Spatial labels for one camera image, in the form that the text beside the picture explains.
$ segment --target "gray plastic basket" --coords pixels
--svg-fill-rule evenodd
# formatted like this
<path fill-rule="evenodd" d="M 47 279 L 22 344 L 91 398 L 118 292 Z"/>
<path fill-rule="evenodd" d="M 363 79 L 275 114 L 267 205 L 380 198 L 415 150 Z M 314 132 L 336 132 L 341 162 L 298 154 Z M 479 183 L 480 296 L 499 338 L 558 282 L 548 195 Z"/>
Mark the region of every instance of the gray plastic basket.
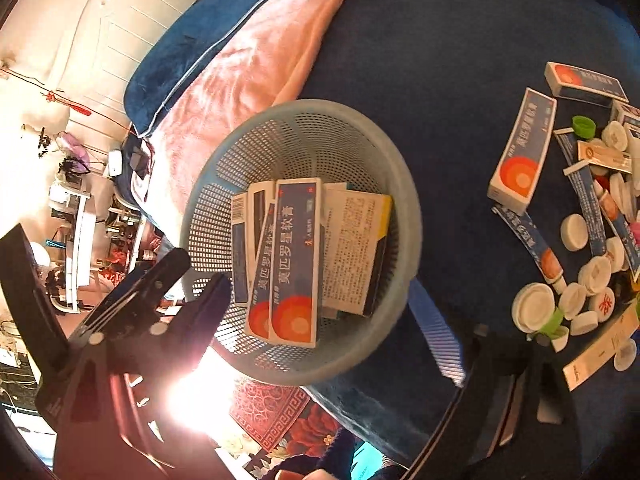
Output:
<path fill-rule="evenodd" d="M 340 104 L 300 100 L 236 128 L 202 170 L 182 221 L 191 256 L 183 278 L 188 300 L 214 272 L 231 271 L 230 200 L 250 183 L 321 177 L 394 199 L 382 275 L 369 318 L 322 319 L 315 349 L 274 346 L 244 334 L 244 307 L 231 304 L 212 346 L 257 381 L 302 386 L 355 366 L 384 340 L 404 310 L 422 245 L 420 205 L 411 174 L 391 140 L 371 120 Z"/>

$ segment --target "headboard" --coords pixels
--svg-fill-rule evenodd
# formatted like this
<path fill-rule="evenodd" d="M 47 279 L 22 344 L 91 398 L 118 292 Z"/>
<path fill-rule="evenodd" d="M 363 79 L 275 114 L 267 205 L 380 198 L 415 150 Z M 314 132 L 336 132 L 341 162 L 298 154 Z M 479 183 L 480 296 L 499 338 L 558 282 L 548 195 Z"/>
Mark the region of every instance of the headboard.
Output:
<path fill-rule="evenodd" d="M 127 83 L 168 27 L 196 0 L 79 0 L 47 81 L 48 88 L 129 126 Z M 96 114 L 72 112 L 68 131 L 120 140 L 126 130 Z"/>

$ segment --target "bright light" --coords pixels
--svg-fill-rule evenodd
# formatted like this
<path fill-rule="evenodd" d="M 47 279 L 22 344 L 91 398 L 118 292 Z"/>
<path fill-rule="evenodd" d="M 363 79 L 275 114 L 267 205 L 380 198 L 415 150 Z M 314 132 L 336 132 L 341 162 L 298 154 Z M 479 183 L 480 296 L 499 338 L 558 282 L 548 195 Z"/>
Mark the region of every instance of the bright light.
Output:
<path fill-rule="evenodd" d="M 219 444 L 227 438 L 234 381 L 240 374 L 212 348 L 196 370 L 169 393 L 169 410 L 177 422 L 207 433 Z"/>

